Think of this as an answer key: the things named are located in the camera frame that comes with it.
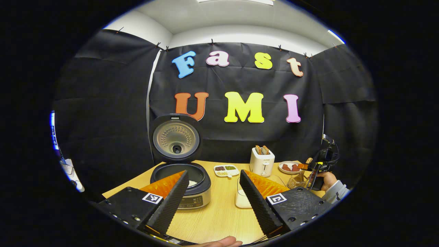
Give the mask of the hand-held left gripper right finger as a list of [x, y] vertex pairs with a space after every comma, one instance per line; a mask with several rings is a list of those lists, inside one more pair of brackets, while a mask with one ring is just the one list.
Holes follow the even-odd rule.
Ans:
[[268, 238], [297, 232], [334, 206], [303, 187], [288, 189], [248, 170], [240, 171], [240, 186]]

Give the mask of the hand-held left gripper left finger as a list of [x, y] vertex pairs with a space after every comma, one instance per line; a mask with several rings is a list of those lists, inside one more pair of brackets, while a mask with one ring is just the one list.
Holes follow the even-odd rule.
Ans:
[[141, 190], [126, 187], [95, 206], [131, 229], [162, 236], [166, 234], [188, 184], [188, 171], [183, 170]]

